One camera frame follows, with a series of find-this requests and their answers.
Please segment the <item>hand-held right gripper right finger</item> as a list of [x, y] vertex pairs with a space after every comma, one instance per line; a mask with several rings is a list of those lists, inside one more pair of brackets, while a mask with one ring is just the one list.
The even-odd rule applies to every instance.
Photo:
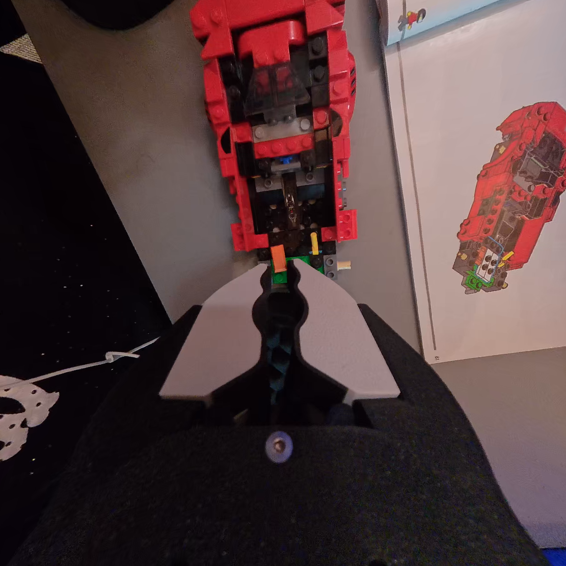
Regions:
[[293, 266], [307, 306], [298, 331], [301, 358], [344, 390], [343, 403], [398, 398], [399, 386], [356, 301], [302, 260]]

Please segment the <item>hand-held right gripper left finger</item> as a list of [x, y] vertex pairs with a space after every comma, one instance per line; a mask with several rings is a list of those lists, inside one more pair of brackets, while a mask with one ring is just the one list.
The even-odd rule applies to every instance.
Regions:
[[213, 394], [260, 360], [262, 337], [253, 306], [269, 274], [259, 264], [219, 288], [202, 307], [170, 369], [159, 396], [211, 404]]

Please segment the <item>red lego car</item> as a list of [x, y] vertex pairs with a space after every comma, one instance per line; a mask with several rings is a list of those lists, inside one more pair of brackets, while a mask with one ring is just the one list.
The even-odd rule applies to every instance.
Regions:
[[198, 1], [190, 12], [204, 62], [204, 104], [234, 196], [236, 252], [273, 273], [270, 247], [333, 281], [337, 244], [357, 239], [348, 209], [356, 62], [345, 1]]

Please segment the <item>lego instruction booklet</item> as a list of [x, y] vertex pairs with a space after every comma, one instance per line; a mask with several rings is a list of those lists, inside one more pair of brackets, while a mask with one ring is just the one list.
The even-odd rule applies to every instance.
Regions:
[[565, 346], [565, 1], [377, 1], [424, 357]]

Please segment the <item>white perforated object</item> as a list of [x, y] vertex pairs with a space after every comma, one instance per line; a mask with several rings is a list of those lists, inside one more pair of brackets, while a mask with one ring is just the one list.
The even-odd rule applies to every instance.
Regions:
[[1, 399], [15, 401], [23, 408], [19, 413], [1, 411], [1, 461], [14, 457], [23, 448], [29, 429], [46, 420], [59, 395], [26, 380], [1, 376]]

